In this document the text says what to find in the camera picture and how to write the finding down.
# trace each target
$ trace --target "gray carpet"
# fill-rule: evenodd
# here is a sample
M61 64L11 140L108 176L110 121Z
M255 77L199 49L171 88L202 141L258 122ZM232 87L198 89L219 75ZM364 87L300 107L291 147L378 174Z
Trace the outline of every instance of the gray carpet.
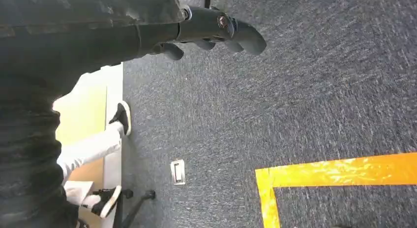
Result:
M417 0L216 4L264 35L263 54L183 45L177 62L124 64L133 133L123 185L157 192L134 227L261 228L255 169L417 151ZM171 182L175 159L184 186ZM417 227L416 186L275 194L282 228Z

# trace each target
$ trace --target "white pants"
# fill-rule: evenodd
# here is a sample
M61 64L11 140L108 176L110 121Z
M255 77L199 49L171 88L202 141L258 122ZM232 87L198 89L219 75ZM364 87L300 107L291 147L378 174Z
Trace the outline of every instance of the white pants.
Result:
M71 172L84 164L121 150L121 136L123 135L123 125L116 121L108 125L103 132L73 145L62 147L57 163L63 171L62 185L70 203L81 205L93 185L92 181L67 181Z

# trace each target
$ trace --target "black shoe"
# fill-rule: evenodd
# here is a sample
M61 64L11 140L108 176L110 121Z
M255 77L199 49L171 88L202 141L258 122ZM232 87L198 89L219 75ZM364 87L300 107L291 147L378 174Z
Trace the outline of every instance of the black shoe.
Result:
M101 200L91 208L91 212L101 218L106 218L115 207L121 195L121 186L118 185L113 189L94 191L92 194L99 195Z
M132 122L130 118L130 108L126 102L121 101L118 103L118 110L109 123L113 123L115 121L118 121L123 125L124 134L126 136L130 135L130 132L132 131Z

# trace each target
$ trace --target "dark sleeve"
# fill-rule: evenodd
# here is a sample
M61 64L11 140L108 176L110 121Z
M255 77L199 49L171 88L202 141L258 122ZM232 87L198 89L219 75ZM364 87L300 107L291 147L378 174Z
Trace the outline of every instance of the dark sleeve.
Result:
M12 76L0 78L0 227L75 228L78 207L66 200L57 164L54 92Z

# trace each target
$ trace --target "white sole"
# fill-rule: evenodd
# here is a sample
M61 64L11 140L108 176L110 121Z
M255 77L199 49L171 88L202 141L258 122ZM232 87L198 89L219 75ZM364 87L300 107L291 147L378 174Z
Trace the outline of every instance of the white sole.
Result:
M106 218L109 214L110 209L112 209L113 205L117 202L117 199L121 195L121 185L116 186L116 189L112 195L112 197L107 201L107 203L104 205L103 209L100 212L101 218Z
M128 136L128 135L130 135L130 132L132 132L132 118L130 116L130 107L124 101L120 101L120 104L122 104L123 107L124 107L124 109L126 110L126 115L127 115L127 132L126 132L126 136Z

